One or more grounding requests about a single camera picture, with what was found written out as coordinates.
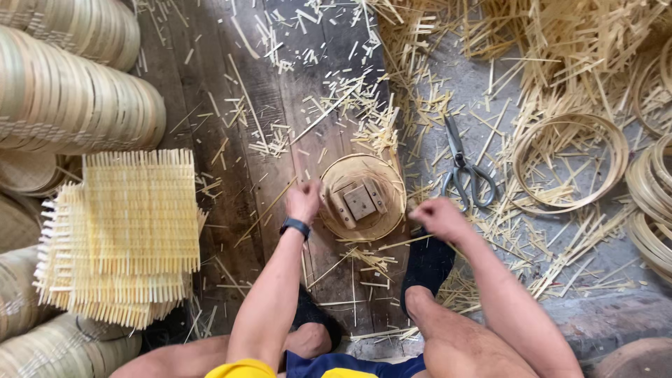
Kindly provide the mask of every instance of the hand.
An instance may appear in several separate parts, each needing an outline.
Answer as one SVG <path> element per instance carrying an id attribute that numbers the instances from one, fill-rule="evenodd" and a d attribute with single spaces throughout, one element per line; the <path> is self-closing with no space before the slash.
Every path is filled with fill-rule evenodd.
<path id="1" fill-rule="evenodd" d="M 322 182 L 311 180 L 287 191 L 285 210 L 287 216 L 298 219 L 307 225 L 312 224 L 313 218 L 322 205 L 320 188 Z"/>
<path id="2" fill-rule="evenodd" d="M 422 202 L 409 217 L 441 240 L 453 244 L 461 244 L 465 238 L 475 235 L 462 213 L 446 197 Z"/>

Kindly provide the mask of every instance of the black wristwatch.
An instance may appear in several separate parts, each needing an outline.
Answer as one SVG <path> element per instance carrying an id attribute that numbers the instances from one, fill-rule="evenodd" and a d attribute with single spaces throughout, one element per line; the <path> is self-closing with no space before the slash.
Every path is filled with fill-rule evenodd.
<path id="1" fill-rule="evenodd" d="M 293 227 L 299 230 L 303 234 L 303 236 L 305 236 L 306 238 L 305 240 L 308 240 L 308 236 L 310 235 L 310 227 L 306 223 L 303 223 L 298 219 L 286 217 L 285 221 L 282 222 L 282 227 L 280 227 L 280 235 L 285 233 L 287 227 Z"/>

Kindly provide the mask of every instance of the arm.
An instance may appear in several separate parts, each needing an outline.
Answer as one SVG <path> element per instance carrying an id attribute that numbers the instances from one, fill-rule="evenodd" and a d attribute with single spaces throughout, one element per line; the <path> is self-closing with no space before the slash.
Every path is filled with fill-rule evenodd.
<path id="1" fill-rule="evenodd" d="M 320 208 L 320 183 L 310 181 L 287 192 L 290 218 L 307 225 Z M 227 363 L 244 358 L 262 361 L 277 372 L 296 302 L 304 236 L 290 227 L 243 301 L 231 331 Z"/>
<path id="2" fill-rule="evenodd" d="M 583 377 L 569 344 L 548 314 L 504 267 L 447 198 L 420 204 L 410 217 L 454 243 L 469 261 L 487 325 L 542 378 Z"/>

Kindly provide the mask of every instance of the black sock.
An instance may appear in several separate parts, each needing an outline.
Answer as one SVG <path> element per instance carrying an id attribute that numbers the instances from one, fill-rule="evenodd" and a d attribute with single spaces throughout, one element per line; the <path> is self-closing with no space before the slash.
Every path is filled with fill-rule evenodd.
<path id="1" fill-rule="evenodd" d="M 422 228 L 415 237 L 425 235 L 427 232 Z M 411 286 L 420 285 L 428 288 L 431 294 L 436 296 L 453 268 L 454 261 L 455 250 L 436 237 L 411 243 L 406 276 L 401 284 L 401 310 L 406 316 L 409 316 L 406 311 L 406 290 Z"/>
<path id="2" fill-rule="evenodd" d="M 294 316 L 292 326 L 299 328 L 305 323 L 320 323 L 326 327 L 327 332 L 329 333 L 329 338 L 331 339 L 332 352 L 341 343 L 341 326 L 336 322 L 336 319 L 320 310 L 317 305 L 312 302 L 312 298 L 310 297 L 310 294 L 308 294 L 306 288 L 304 288 L 303 285 L 299 285 L 296 315 Z"/>

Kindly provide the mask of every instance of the leg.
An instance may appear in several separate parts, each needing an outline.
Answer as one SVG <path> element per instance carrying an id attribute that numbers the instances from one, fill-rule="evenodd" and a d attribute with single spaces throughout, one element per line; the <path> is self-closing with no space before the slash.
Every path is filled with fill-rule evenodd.
<path id="1" fill-rule="evenodd" d="M 315 358 L 329 352 L 331 340 L 324 325 L 305 323 L 287 336 L 285 349 Z M 228 335 L 164 346 L 125 364 L 111 378 L 202 378 L 226 362 L 227 350 Z"/>
<path id="2" fill-rule="evenodd" d="M 433 377 L 537 377 L 496 334 L 441 307 L 428 288 L 409 287 L 405 299 L 425 338 L 425 365 Z"/>

